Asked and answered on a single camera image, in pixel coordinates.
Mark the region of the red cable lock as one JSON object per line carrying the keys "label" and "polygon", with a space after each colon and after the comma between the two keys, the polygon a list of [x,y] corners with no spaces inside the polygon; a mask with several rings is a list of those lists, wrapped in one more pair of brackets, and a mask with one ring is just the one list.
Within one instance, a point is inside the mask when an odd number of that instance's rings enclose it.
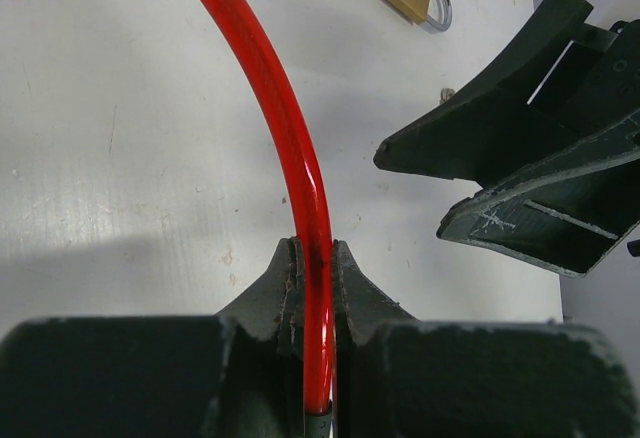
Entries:
{"label": "red cable lock", "polygon": [[305,272],[304,433],[333,435],[335,375],[332,236],[327,198],[313,143],[286,72],[246,0],[200,0],[251,85],[274,141],[291,204]]}

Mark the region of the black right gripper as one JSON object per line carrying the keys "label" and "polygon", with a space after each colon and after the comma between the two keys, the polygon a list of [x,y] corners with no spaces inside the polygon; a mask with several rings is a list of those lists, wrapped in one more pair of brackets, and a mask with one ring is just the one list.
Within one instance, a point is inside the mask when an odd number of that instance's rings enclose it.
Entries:
{"label": "black right gripper", "polygon": [[[638,226],[639,22],[604,51],[572,43],[528,103],[592,9],[543,0],[481,73],[382,141],[387,171],[499,181],[534,163],[452,207],[438,238],[580,278]],[[593,135],[569,146],[577,134]]]}

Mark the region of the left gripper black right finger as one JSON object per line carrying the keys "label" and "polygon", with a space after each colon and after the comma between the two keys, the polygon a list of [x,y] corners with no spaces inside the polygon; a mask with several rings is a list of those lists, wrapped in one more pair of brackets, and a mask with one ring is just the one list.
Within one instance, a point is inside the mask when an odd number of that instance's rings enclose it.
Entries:
{"label": "left gripper black right finger", "polygon": [[635,437],[617,350],[573,324],[421,321],[335,243],[339,437]]}

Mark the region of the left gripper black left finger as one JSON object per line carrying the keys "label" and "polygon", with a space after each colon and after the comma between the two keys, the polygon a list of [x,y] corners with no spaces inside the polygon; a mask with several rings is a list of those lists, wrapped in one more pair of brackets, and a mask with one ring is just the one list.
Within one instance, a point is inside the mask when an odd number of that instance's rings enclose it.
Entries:
{"label": "left gripper black left finger", "polygon": [[46,317],[1,342],[5,437],[299,437],[302,364],[285,326],[294,238],[207,315]]}

